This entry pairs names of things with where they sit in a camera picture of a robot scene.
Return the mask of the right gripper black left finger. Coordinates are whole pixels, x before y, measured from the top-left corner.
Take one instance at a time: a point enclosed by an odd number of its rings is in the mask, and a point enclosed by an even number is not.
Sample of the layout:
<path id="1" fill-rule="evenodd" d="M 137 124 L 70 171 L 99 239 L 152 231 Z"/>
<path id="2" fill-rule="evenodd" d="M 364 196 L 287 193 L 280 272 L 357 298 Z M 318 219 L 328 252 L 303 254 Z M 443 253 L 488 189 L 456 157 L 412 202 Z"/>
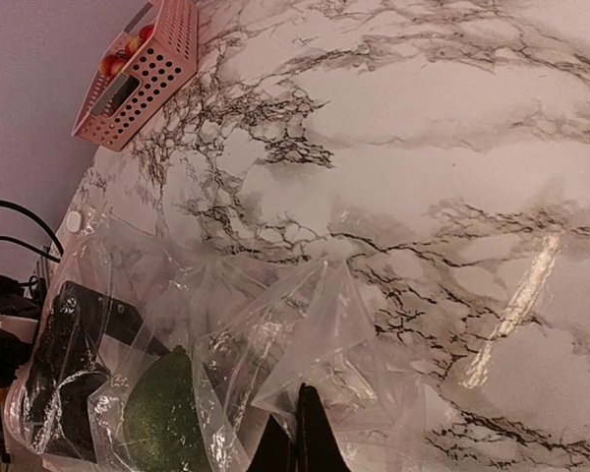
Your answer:
<path id="1" fill-rule="evenodd" d="M 296 447 L 273 416 L 269 416 L 248 472 L 295 472 Z"/>

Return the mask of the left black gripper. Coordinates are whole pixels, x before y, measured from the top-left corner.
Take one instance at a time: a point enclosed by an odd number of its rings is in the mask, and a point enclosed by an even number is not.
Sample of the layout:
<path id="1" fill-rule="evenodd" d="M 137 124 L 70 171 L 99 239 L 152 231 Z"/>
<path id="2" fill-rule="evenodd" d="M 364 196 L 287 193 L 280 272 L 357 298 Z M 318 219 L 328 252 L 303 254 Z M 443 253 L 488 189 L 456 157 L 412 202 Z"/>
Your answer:
<path id="1" fill-rule="evenodd" d="M 42 278 L 0 275 L 0 405 L 30 359 L 43 303 Z M 61 285 L 26 382 L 23 418 L 34 451 L 96 461 L 88 398 L 108 378 L 97 354 L 109 339 L 131 347 L 144 326 L 128 302 L 75 281 Z"/>

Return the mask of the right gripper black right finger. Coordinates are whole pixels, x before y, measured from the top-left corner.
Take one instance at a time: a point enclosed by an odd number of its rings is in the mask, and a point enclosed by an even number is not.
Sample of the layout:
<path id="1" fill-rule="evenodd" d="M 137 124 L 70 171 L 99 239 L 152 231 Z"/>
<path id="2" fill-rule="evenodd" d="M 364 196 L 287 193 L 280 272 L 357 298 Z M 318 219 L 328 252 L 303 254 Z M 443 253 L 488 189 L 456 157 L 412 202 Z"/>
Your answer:
<path id="1" fill-rule="evenodd" d="M 297 406 L 297 467 L 300 472 L 349 472 L 317 389 L 302 383 Z"/>

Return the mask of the clear zip top bag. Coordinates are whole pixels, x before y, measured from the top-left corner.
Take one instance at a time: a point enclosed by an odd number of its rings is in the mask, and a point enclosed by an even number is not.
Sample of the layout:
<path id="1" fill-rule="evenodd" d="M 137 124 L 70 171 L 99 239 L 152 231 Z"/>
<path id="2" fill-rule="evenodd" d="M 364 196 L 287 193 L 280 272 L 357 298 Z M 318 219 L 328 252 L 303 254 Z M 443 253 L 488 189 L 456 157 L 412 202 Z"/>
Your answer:
<path id="1" fill-rule="evenodd" d="M 195 255 L 97 211 L 71 214 L 30 360 L 5 405 L 8 432 L 53 471 L 139 471 L 123 434 L 124 407 L 145 370 L 176 346 L 191 358 L 208 471 L 248 471 L 269 416 L 296 447 L 301 384 L 320 396 L 350 471 L 418 471 L 425 395 L 387 357 L 345 263 L 296 265 Z M 145 326 L 131 347 L 104 341 L 108 378 L 88 398 L 95 462 L 36 452 L 23 405 L 33 354 L 61 285 L 75 281 L 128 302 Z"/>

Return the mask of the green fake leafy vegetable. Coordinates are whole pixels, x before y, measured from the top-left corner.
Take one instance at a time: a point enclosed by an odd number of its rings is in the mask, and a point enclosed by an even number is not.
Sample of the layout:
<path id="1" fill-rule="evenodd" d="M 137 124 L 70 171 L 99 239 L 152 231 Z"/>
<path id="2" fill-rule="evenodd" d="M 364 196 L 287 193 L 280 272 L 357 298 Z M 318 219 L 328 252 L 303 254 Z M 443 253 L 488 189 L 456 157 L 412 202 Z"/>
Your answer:
<path id="1" fill-rule="evenodd" d="M 124 407 L 123 434 L 139 471 L 208 471 L 192 362 L 176 346 L 148 367 Z"/>

